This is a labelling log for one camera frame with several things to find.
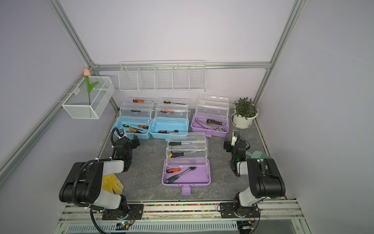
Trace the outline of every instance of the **black mounting plate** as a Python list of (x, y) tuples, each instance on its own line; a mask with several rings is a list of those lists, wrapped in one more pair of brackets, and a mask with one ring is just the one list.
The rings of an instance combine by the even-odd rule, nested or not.
[(254, 207), (239, 207), (238, 212), (235, 213), (234, 203), (233, 202), (221, 202), (220, 203), (221, 217), (223, 219), (227, 218), (258, 218), (260, 212), (257, 206)]
[[(134, 213), (136, 214), (135, 219), (141, 219), (143, 215), (143, 204), (128, 204), (129, 206), (129, 215), (124, 220), (133, 220), (134, 219)], [(102, 215), (103, 220), (118, 220), (117, 217), (121, 216), (122, 212), (118, 210), (107, 210), (104, 211)]]

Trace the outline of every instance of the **black cable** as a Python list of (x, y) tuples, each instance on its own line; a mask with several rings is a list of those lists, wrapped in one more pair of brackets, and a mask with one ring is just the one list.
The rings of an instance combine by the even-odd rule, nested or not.
[(73, 188), (72, 188), (72, 192), (71, 192), (71, 201), (76, 206), (83, 206), (83, 207), (88, 207), (89, 206), (89, 204), (78, 203), (78, 201), (77, 201), (77, 187), (78, 187), (79, 179), (82, 176), (83, 170), (87, 167), (88, 164), (93, 163), (93, 162), (97, 162), (97, 160), (90, 160), (88, 162), (83, 163), (83, 165), (80, 167), (77, 175), (74, 178)]
[(249, 150), (249, 148), (251, 147), (250, 144), (249, 144), (249, 142), (248, 142), (246, 139), (242, 138), (242, 137), (240, 137), (240, 139), (241, 139), (242, 141), (245, 141), (246, 144), (248, 144), (248, 147), (245, 148), (245, 150)]
[(115, 155), (115, 154), (116, 154), (116, 149), (113, 148), (113, 153), (112, 153), (112, 156), (111, 156), (112, 159), (114, 159), (114, 155)]
[(118, 128), (114, 128), (110, 134), (110, 142), (112, 143), (112, 146), (114, 146), (114, 140), (113, 140), (113, 134), (114, 131), (117, 131), (118, 136), (123, 137), (124, 134), (121, 134), (118, 130)]
[(100, 227), (97, 225), (96, 221), (95, 221), (95, 217), (94, 217), (94, 213), (92, 212), (93, 210), (90, 209), (90, 216), (91, 216), (91, 220), (92, 222), (94, 223), (93, 225), (96, 227), (96, 229), (99, 231), (99, 233), (101, 234), (108, 234), (108, 233), (105, 233), (103, 230), (100, 229)]
[(255, 228), (250, 232), (250, 234), (252, 234), (252, 233), (257, 229), (257, 227), (258, 227), (258, 225), (259, 225), (259, 223), (260, 223), (261, 209), (259, 208), (258, 211), (259, 211), (260, 215), (258, 216), (257, 225), (256, 225), (256, 227), (255, 227)]

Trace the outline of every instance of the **purple toolbox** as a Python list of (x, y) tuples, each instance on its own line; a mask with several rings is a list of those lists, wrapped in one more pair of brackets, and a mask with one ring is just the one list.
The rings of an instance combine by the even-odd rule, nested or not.
[(226, 137), (230, 125), (229, 111), (227, 97), (201, 94), (191, 121), (192, 131), (205, 132), (207, 137)]
[[(172, 183), (166, 182), (180, 174), (183, 175)], [(162, 184), (167, 187), (181, 187), (182, 194), (191, 194), (191, 187), (206, 187), (210, 183), (210, 164), (205, 133), (170, 133)]]

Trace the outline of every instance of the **white wire shelf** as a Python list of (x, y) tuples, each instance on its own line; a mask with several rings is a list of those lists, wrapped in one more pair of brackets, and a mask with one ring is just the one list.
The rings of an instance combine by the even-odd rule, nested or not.
[(73, 119), (99, 119), (114, 93), (114, 86), (109, 77), (89, 76), (88, 80), (90, 83), (98, 82), (90, 93), (91, 105), (84, 78), (62, 103), (62, 107)]
[(205, 63), (121, 64), (119, 89), (123, 92), (205, 91)]

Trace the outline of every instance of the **green plant leaves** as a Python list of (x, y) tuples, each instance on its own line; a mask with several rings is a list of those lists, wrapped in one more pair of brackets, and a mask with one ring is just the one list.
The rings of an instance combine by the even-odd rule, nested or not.
[(235, 101), (234, 104), (237, 116), (241, 115), (245, 117), (245, 119), (248, 119), (254, 117), (258, 113), (258, 110), (252, 102), (252, 99), (248, 101), (248, 97), (240, 98), (238, 102)]
[(98, 81), (96, 81), (96, 82), (94, 82), (94, 83), (92, 83), (92, 84), (90, 84), (90, 86), (89, 87), (87, 87), (87, 92), (88, 92), (88, 94), (90, 94), (91, 93), (91, 90), (95, 87), (95, 85), (97, 85), (99, 82)]
[(90, 94), (91, 93), (91, 90), (95, 87), (95, 85), (97, 85), (99, 82), (96, 81), (94, 83), (90, 83), (90, 81), (88, 80), (88, 76), (85, 76), (85, 81), (86, 81), (86, 85), (87, 85), (87, 93)]

